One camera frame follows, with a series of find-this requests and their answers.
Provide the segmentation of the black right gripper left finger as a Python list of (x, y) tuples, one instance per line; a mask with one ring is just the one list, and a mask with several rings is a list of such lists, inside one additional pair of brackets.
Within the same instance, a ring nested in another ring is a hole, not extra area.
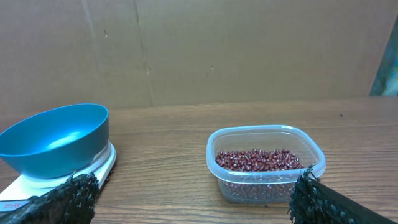
[(99, 194), (94, 173), (71, 175), (53, 190), (30, 197), (22, 207), (1, 216), (1, 224), (90, 224)]

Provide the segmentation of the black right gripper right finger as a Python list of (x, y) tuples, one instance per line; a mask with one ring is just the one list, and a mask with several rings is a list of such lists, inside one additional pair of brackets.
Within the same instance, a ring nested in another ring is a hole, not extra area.
[(293, 224), (395, 224), (323, 185), (313, 174), (313, 166), (297, 179), (288, 213)]

